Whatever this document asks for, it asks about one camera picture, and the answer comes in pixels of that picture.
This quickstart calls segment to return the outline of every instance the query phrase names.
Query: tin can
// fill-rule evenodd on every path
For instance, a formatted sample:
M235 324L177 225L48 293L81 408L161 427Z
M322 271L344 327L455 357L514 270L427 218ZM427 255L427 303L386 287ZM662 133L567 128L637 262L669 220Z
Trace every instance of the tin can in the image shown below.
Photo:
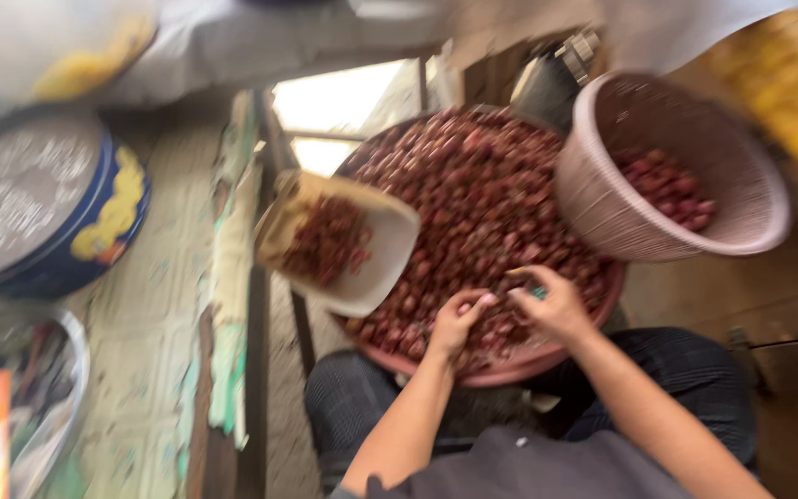
M100 277L150 201L137 155L94 113L41 106L0 120L0 294L59 298Z

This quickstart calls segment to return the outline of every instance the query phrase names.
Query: pink plastic basket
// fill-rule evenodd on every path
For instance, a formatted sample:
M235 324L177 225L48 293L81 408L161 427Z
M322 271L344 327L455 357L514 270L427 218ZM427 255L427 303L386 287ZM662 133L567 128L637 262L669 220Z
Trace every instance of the pink plastic basket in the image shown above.
M718 207L707 229L685 230L621 175L608 151L636 146L662 149L697 176ZM624 260L754 255L790 230L784 182L759 144L715 105L646 74L603 74L584 87L557 184L565 221Z

